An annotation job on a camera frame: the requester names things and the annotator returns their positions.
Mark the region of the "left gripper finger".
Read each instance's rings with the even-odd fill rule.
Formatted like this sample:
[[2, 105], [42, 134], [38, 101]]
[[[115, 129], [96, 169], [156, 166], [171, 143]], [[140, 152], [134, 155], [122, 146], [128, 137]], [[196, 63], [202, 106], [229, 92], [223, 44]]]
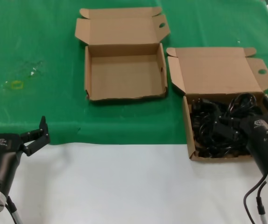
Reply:
[[20, 134], [20, 138], [24, 144], [23, 152], [27, 156], [31, 156], [41, 148], [50, 143], [50, 135], [45, 116], [42, 116], [39, 128], [33, 131]]

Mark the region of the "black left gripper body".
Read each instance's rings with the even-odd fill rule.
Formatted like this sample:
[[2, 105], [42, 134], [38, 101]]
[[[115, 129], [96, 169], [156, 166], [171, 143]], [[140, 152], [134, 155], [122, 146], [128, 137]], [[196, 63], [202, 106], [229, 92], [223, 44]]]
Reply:
[[23, 142], [18, 134], [0, 133], [0, 192], [8, 194], [20, 164]]

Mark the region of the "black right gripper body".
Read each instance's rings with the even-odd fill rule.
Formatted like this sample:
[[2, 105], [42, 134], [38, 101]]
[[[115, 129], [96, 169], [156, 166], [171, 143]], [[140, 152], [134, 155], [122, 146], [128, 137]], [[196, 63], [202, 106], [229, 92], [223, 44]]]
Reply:
[[268, 174], [268, 116], [242, 119], [240, 129], [247, 139], [247, 150], [263, 175]]

